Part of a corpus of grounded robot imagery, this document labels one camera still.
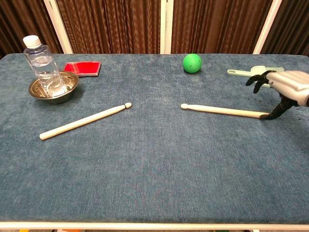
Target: white bottle cap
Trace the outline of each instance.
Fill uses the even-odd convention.
[[[41,46],[41,41],[38,36],[36,35],[29,35],[23,38],[24,44],[26,45],[27,48],[37,48]]]

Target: wooden drumstick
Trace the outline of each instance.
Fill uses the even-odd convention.
[[[210,112],[210,113],[237,115],[237,116],[255,117],[255,118],[261,118],[261,116],[269,115],[269,113],[264,113],[264,112],[226,109],[226,108],[204,106],[204,105],[181,104],[181,108],[184,110],[189,109],[189,110],[197,110],[197,111]]]
[[[56,129],[44,132],[44,133],[40,134],[40,139],[42,139],[42,140],[49,139],[53,136],[62,134],[66,131],[70,131],[74,128],[83,126],[83,125],[88,124],[90,122],[93,122],[93,121],[99,120],[101,118],[107,117],[109,115],[118,113],[119,111],[122,111],[124,109],[128,109],[131,106],[132,106],[131,103],[126,103],[124,105],[120,105],[120,106],[116,106],[116,107],[113,107],[113,108],[108,109],[108,110],[104,110],[104,111],[97,113],[95,115],[91,115],[91,116],[85,117],[83,119],[77,120],[75,122],[69,123],[67,125],[58,127]]]

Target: red card holder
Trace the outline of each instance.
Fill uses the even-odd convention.
[[[83,61],[66,63],[63,70],[78,76],[98,76],[101,63],[98,61]]]

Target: metal bowl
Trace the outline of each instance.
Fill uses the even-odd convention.
[[[36,79],[29,86],[30,95],[36,99],[44,100],[51,104],[60,104],[66,102],[72,97],[73,91],[77,87],[79,78],[76,74],[72,72],[61,71],[60,75],[62,76],[62,80],[68,90],[65,94],[59,95],[55,98],[47,97],[43,88],[40,85],[39,80]]]

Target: mechanical hand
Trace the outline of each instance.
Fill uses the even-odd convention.
[[[267,71],[250,77],[246,86],[256,81],[253,92],[257,93],[262,84],[270,84],[279,92],[281,102],[263,119],[276,119],[292,106],[309,106],[309,74],[302,71]]]

